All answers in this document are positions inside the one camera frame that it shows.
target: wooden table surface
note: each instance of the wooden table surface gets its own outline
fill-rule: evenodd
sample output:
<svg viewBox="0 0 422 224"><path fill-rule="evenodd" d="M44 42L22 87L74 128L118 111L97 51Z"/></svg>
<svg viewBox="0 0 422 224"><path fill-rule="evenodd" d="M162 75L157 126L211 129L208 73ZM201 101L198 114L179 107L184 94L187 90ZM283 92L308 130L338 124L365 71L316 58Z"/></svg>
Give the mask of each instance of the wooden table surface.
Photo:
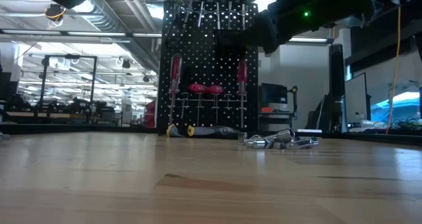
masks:
<svg viewBox="0 0 422 224"><path fill-rule="evenodd" d="M422 149L127 133L0 143L0 223L422 223Z"/></svg>

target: white wall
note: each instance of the white wall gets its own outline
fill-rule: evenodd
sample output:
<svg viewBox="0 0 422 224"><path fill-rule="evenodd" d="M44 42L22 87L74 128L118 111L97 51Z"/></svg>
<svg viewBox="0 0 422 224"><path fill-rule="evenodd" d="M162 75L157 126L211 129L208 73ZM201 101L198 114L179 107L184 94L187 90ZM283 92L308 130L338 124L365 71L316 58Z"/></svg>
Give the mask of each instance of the white wall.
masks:
<svg viewBox="0 0 422 224"><path fill-rule="evenodd" d="M310 111L314 111L329 90L328 46L282 45L270 58L260 54L259 83L281 84L297 92L300 117L293 121L293 129L305 128ZM290 94L289 111L293 111Z"/></svg>
<svg viewBox="0 0 422 224"><path fill-rule="evenodd" d="M417 49L400 55L396 95L406 91L418 92L417 86L412 86L409 80L421 81L421 67L422 62ZM395 68L396 58L393 58L354 73L357 76L366 72L367 92L372 97L371 105L388 99L388 83L392 84L394 81Z"/></svg>

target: black pegboard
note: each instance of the black pegboard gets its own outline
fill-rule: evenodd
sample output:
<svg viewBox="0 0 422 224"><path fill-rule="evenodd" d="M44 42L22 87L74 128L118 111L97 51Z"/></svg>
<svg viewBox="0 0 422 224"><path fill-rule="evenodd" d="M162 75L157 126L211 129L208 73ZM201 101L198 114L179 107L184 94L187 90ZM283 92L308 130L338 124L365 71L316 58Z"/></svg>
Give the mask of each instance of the black pegboard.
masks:
<svg viewBox="0 0 422 224"><path fill-rule="evenodd" d="M228 9L227 3L220 3L220 29L228 29ZM258 130L258 48L247 47L244 59L248 64L247 81L247 102L244 107L244 128L241 128L240 96L237 95L239 85L237 83L237 66L240 55L225 52L225 57L217 55L217 49L214 43L214 30L217 29L216 3L208 2L204 4L205 15L201 19L200 28L198 27L198 18L200 3L193 3L193 12L189 16L186 30L180 37L182 31L172 30L170 37L179 37L175 44L166 45L165 41L169 29L173 26L175 9L174 2L166 1L164 3L163 19L163 44L160 63L160 83L158 88L158 114L157 127L160 133L164 133L169 125L169 114L171 96L168 94L171 84L171 58L175 53L183 57L182 79L179 85L180 92L176 94L175 107L173 108L173 124L177 125L180 131L186 131L191 126L213 126L225 125L231 128L254 131ZM234 3L231 14L231 29L242 30L241 4ZM252 25L255 16L258 14L258 7L255 4L248 4L247 15L245 16L245 25ZM203 101L200 109L199 124L197 124L197 101L189 101L189 108L185 108L184 117L182 114L183 96L189 99L198 99L198 95L189 91L189 85L199 83L205 86L214 84L221 85L225 92L218 96L218 124L216 124L216 110L212 107L212 101ZM227 109L227 95L231 94ZM203 95L205 100L213 99L213 95Z"/></svg>

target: whiteboard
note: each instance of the whiteboard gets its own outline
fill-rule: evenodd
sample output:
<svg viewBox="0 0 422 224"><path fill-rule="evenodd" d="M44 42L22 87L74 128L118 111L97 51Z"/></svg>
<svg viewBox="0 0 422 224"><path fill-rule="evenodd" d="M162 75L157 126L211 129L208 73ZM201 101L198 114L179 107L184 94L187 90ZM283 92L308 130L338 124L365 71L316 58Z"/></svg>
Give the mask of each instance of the whiteboard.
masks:
<svg viewBox="0 0 422 224"><path fill-rule="evenodd" d="M347 122L360 123L361 119L367 119L366 74L360 74L345 82L345 92Z"/></svg>

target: tool rack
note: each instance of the tool rack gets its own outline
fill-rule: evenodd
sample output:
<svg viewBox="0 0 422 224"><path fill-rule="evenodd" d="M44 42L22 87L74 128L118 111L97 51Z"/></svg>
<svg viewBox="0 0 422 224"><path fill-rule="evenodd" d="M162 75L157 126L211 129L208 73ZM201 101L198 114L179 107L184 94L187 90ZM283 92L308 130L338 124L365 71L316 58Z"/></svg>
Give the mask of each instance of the tool rack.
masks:
<svg viewBox="0 0 422 224"><path fill-rule="evenodd" d="M172 32L175 3L164 3L164 19L162 29L162 52L160 62L160 83L158 85L158 114L157 127L160 133L165 133L169 121L171 109L171 58L174 54L182 55L182 75L179 84L179 93L175 95L173 107L173 124L179 130L191 126L214 126L225 125L245 132L258 129L258 48L246 47L244 57L237 52L225 52L218 55L214 31L217 30L217 16L220 17L220 29L228 30L228 16L231 16L231 29L242 30L241 4L233 4L231 12L228 11L227 3L222 1L217 5L215 2L206 2L204 10L200 11L200 3L195 1L189 14L189 21L184 32ZM202 15L200 26L198 20ZM247 5L245 26L252 25L258 7L255 4ZM167 33L182 35L177 44L166 44ZM241 96L237 94L237 67L240 60L246 60L248 66L247 95L244 96L244 121L241 128ZM224 88L222 94L197 94L189 90L190 84L204 84L205 86L220 85Z"/></svg>

